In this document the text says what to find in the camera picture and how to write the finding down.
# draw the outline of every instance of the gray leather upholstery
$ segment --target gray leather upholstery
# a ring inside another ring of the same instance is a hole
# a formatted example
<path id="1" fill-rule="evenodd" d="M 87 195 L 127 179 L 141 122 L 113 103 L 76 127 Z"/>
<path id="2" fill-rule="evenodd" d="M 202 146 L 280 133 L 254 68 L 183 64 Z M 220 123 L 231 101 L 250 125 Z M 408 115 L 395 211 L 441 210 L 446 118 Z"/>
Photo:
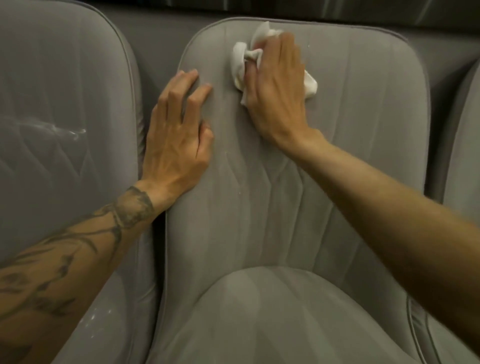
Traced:
<path id="1" fill-rule="evenodd" d="M 260 21 L 205 28 L 180 62 L 214 86 L 204 116 L 216 144 L 199 185 L 167 213 L 167 281 L 148 362 L 299 363 L 296 353 L 302 363 L 410 363 L 404 352 L 418 357 L 405 292 L 240 106 L 228 57 Z M 429 94 L 412 48 L 378 29 L 272 27 L 295 33 L 319 84 L 309 124 L 422 190 Z"/>
<path id="2" fill-rule="evenodd" d="M 480 226 L 480 62 L 461 85 L 434 161 L 431 197 Z M 415 334 L 428 364 L 479 364 L 480 358 L 435 318 L 417 310 Z"/>
<path id="3" fill-rule="evenodd" d="M 138 179 L 143 124 L 129 45 L 93 8 L 0 1 L 0 259 L 111 202 Z M 150 232 L 55 363 L 139 363 L 155 322 Z"/>

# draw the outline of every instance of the person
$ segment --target person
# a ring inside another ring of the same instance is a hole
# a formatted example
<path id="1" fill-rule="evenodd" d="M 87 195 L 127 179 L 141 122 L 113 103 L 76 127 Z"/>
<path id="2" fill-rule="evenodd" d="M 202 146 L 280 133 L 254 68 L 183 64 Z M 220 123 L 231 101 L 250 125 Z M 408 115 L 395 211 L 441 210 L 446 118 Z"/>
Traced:
<path id="1" fill-rule="evenodd" d="M 308 126 L 300 48 L 282 33 L 247 63 L 247 108 L 263 138 L 318 183 L 397 281 L 480 354 L 480 230 L 329 143 Z M 180 71 L 161 93 L 142 178 L 116 201 L 0 266 L 0 362 L 48 363 L 142 231 L 208 167 L 214 134 L 201 121 L 211 85 Z"/>

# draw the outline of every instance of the person's left arm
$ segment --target person's left arm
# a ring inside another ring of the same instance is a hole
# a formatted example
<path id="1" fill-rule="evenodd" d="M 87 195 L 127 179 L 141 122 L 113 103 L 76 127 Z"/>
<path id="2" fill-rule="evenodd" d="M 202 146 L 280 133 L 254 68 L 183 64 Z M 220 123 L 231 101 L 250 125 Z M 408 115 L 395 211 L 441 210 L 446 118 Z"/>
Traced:
<path id="1" fill-rule="evenodd" d="M 200 109 L 211 86 L 178 73 L 152 112 L 143 176 L 116 201 L 0 263 L 0 363 L 50 363 L 125 253 L 194 187 L 213 143 Z"/>

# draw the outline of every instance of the seat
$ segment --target seat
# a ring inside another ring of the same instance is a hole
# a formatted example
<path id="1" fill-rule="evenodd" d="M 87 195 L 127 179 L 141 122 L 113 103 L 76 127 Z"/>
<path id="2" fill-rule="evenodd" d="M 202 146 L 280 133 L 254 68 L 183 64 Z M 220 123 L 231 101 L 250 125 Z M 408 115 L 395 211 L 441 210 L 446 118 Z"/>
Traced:
<path id="1" fill-rule="evenodd" d="M 430 197 L 480 226 L 480 62 L 460 86 L 434 160 Z M 452 332 L 420 307 L 412 310 L 414 333 L 428 364 L 479 364 Z"/>
<path id="2" fill-rule="evenodd" d="M 0 258 L 138 180 L 138 70 L 120 32 L 79 2 L 0 1 Z M 55 359 L 140 363 L 158 310 L 152 240 L 127 253 Z"/>
<path id="3" fill-rule="evenodd" d="M 167 212 L 166 284 L 147 362 L 414 363 L 408 298 L 315 182 L 262 140 L 229 75 L 260 19 L 200 31 L 179 68 L 214 91 L 209 169 Z M 414 50 L 374 28 L 271 21 L 317 80 L 310 126 L 422 191 L 429 92 Z"/>

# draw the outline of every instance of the forearm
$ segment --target forearm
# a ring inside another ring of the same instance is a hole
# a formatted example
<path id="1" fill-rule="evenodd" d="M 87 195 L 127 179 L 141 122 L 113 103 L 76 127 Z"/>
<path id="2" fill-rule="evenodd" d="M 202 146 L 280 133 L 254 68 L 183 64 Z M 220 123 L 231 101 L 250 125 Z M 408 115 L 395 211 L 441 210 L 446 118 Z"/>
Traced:
<path id="1" fill-rule="evenodd" d="M 321 135 L 291 154 L 400 284 L 478 348 L 480 230 Z"/>
<path id="2" fill-rule="evenodd" d="M 170 201 L 165 201 L 165 208 Z M 131 187 L 114 203 L 0 265 L 0 360 L 49 363 L 162 210 Z"/>

